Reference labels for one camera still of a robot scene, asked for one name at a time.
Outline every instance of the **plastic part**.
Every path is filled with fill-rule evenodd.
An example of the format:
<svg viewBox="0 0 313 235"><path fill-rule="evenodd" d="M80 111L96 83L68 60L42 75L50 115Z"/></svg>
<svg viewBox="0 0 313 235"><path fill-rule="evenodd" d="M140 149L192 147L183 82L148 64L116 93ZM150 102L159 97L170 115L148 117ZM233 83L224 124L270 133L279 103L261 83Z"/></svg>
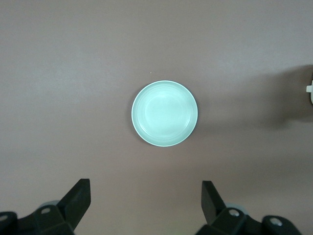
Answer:
<svg viewBox="0 0 313 235"><path fill-rule="evenodd" d="M311 93L311 102L313 104L313 81L312 81L312 85L307 86L307 92Z"/></svg>

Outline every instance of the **plate rim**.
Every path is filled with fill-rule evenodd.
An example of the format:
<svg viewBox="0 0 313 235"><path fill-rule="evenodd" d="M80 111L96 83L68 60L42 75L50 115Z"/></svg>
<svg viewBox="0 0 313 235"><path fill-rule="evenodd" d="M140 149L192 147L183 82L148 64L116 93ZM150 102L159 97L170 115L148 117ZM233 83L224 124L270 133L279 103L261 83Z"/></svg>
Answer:
<svg viewBox="0 0 313 235"><path fill-rule="evenodd" d="M137 130L136 125L134 124L134 105L135 105L135 103L136 103L138 97L139 97L140 94L141 94L142 92L144 92L149 86L152 86L152 85L155 85L156 83L161 83L161 82L174 83L174 84L177 84L177 85L183 87L183 88L191 95L191 97L193 98L193 100L194 100L194 102L195 102L195 104L196 104L196 106L195 106L195 107L196 107L196 112L195 112L195 113L196 113L196 119L195 119L195 123L194 123L194 125L193 125L193 127L192 127L190 133L189 133L184 139L180 140L179 142L176 142L176 143L174 143L174 144L168 144L168 145L155 144L155 143L152 143L152 142L146 140L145 138L142 137L142 135L141 135L141 134L139 133L139 131ZM134 127L134 129L136 130L137 134L138 134L144 141L146 141L147 143L152 144L152 145L154 145L154 146L158 146L158 147L170 147L170 146L174 146L174 145L177 145L177 144L183 142L183 141L184 141L185 139L187 139L187 138L191 135L191 133L194 131L194 129L195 129L195 127L196 127L196 124L197 124L197 121L198 121L198 105L197 105L196 99L194 98L194 96L192 95L192 93L191 93L184 85L182 85L182 84L180 84L180 83L178 83L178 82L175 82L175 81L171 81L171 80L160 80L160 81L152 82L152 83L148 84L147 86L145 86L144 88L142 88L141 91L137 94L136 98L135 98L134 101L133 101L133 105L132 105L132 123L133 123L133 127Z"/></svg>

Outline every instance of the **table surface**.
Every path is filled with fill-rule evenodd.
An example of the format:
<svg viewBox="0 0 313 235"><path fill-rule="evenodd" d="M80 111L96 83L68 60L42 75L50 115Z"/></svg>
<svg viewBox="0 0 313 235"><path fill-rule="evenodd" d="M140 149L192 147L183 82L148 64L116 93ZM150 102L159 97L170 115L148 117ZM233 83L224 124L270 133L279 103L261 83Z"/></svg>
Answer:
<svg viewBox="0 0 313 235"><path fill-rule="evenodd" d="M201 182L260 221L313 231L313 1L0 2L0 211L91 180L77 235L193 235ZM194 95L172 147L131 121L147 84Z"/></svg>

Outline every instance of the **white plate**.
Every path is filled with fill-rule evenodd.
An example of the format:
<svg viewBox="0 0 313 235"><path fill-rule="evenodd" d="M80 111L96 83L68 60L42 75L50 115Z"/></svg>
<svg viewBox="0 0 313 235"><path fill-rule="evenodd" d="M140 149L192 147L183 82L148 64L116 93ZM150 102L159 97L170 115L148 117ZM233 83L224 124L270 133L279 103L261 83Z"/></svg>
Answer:
<svg viewBox="0 0 313 235"><path fill-rule="evenodd" d="M173 81L149 84L137 95L132 108L137 133L156 146L172 146L184 141L198 119L196 101L190 91Z"/></svg>

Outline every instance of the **round plate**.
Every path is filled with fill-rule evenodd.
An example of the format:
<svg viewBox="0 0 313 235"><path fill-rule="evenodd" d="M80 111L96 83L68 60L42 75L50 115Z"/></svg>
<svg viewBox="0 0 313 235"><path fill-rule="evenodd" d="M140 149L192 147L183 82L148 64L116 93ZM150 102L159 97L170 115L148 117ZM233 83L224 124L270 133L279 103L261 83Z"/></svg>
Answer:
<svg viewBox="0 0 313 235"><path fill-rule="evenodd" d="M132 108L133 125L148 143L167 147L185 140L198 119L190 91L173 81L149 84L137 95Z"/></svg>

